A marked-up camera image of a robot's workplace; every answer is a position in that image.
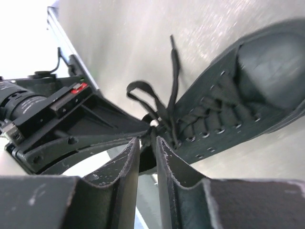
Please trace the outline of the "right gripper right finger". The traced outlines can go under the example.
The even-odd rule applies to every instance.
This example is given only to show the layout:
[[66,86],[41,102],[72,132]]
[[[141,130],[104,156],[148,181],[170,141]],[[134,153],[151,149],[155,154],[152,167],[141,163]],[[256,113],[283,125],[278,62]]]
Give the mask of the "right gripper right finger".
[[305,184],[289,179],[211,179],[156,139],[164,229],[302,229]]

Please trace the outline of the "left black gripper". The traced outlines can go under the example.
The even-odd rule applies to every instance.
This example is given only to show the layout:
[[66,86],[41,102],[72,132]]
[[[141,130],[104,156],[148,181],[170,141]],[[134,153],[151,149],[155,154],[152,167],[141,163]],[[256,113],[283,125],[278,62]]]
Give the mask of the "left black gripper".
[[57,175],[82,160],[148,132],[140,121],[92,93],[86,83],[49,97],[4,84],[7,151],[27,174]]

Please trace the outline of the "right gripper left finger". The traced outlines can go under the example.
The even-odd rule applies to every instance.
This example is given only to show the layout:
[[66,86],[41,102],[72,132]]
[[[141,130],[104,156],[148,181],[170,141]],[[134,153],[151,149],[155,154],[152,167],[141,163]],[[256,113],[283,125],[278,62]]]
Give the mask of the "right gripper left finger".
[[3,229],[132,229],[140,143],[132,139],[116,157],[85,177],[2,176]]

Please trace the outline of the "black sneaker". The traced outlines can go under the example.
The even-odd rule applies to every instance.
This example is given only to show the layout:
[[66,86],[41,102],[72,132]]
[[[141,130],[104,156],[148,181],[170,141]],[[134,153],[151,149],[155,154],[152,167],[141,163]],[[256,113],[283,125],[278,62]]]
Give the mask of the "black sneaker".
[[142,137],[140,167],[155,167],[155,139],[165,139],[187,163],[194,163],[263,134],[305,114],[305,20],[277,22],[245,35],[219,54],[177,98],[181,72],[172,42],[172,92],[164,104],[144,81],[128,85],[151,96],[143,120],[157,121]]

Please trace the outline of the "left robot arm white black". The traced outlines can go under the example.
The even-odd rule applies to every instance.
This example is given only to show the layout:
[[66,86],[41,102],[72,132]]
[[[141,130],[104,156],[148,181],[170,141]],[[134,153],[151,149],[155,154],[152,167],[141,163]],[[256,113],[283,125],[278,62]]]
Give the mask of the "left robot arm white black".
[[149,125],[101,96],[80,77],[0,83],[0,132],[28,174],[62,174],[95,154],[145,135]]

